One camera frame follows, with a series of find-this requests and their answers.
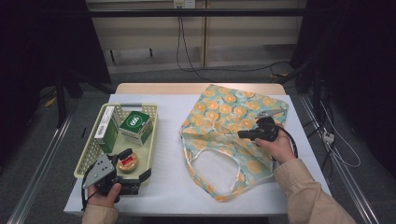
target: sleeve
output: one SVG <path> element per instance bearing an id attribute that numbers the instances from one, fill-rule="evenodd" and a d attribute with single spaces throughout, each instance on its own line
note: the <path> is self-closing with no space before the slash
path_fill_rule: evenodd
<path id="1" fill-rule="evenodd" d="M 288 197 L 290 223 L 355 223 L 347 211 L 321 189 L 303 161 L 294 159 L 275 170 L 275 178 Z"/>
<path id="2" fill-rule="evenodd" d="M 82 224 L 110 224 L 116 223 L 119 210 L 88 204 L 82 217 Z"/>

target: table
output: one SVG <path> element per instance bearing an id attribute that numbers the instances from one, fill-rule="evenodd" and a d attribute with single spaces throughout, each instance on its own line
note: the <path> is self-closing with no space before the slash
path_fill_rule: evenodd
<path id="1" fill-rule="evenodd" d="M 285 128 L 295 139 L 299 156 L 312 176 L 322 184 L 323 190 L 330 194 L 291 99 L 281 85 L 235 83 L 216 85 L 254 91 L 287 102 L 290 109 Z M 109 102 L 112 103 L 156 103 L 159 106 L 159 127 L 152 176 L 149 185 L 142 187 L 138 195 L 121 197 L 116 207 L 123 216 L 268 217 L 286 213 L 286 196 L 272 177 L 227 203 L 216 202 L 193 183 L 184 162 L 178 131 L 184 118 L 207 86 L 208 83 L 124 83 L 119 85 L 116 94 L 111 95 Z M 79 179 L 64 209 L 68 214 L 82 215 L 80 186 Z"/>

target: power adapter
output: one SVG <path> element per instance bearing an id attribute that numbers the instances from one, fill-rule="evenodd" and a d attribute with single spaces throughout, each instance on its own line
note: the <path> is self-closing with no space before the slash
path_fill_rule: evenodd
<path id="1" fill-rule="evenodd" d="M 334 134 L 332 133 L 323 133 L 322 139 L 325 143 L 331 144 L 334 141 Z"/>

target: green box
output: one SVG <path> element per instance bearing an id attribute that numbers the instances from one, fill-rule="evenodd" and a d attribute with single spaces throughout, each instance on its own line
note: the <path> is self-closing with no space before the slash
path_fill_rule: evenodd
<path id="1" fill-rule="evenodd" d="M 120 132 L 129 142 L 143 146 L 152 132 L 152 122 L 149 115 L 132 111 L 120 126 Z"/>
<path id="2" fill-rule="evenodd" d="M 111 153 L 117 140 L 120 116 L 115 106 L 108 106 L 96 130 L 95 140 L 105 153 Z"/>

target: white tabletop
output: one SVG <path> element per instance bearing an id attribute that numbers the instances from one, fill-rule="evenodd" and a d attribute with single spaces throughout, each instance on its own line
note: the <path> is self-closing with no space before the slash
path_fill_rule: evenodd
<path id="1" fill-rule="evenodd" d="M 329 188 L 318 166 L 316 157 L 305 136 L 294 106 L 288 95 L 271 95 L 290 105 L 285 129 L 296 141 L 299 157 L 305 162 L 312 176 Z M 158 105 L 159 123 L 152 175 L 149 185 L 142 187 L 135 196 L 121 196 L 116 204 L 125 216 L 275 216 L 286 214 L 287 200 L 284 192 L 271 177 L 264 183 L 236 198 L 219 203 L 198 187 L 188 174 L 184 161 L 183 145 L 179 130 L 199 95 L 138 95 L 113 94 L 110 103 L 154 103 Z M 81 179 L 69 197 L 64 211 L 82 215 Z"/>

